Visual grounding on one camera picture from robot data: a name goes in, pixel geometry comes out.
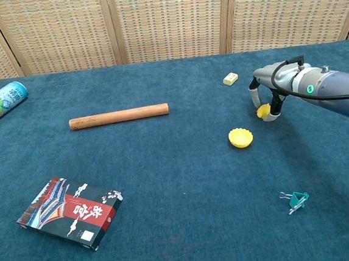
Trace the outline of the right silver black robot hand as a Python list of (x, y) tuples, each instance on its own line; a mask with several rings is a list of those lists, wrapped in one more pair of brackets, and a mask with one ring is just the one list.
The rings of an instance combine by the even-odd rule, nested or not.
[[(258, 117), (263, 121), (272, 122), (281, 114), (283, 102), (288, 96), (288, 93), (282, 89), (292, 91), (292, 81), (295, 76), (305, 68), (310, 68), (309, 63), (304, 63), (303, 66), (298, 66), (297, 63), (282, 64), (276, 62), (258, 68), (253, 73), (253, 80), (249, 86), (249, 93), (253, 105), (258, 109)], [(259, 86), (266, 86), (272, 92), (272, 101), (269, 105), (262, 105), (259, 98)]]

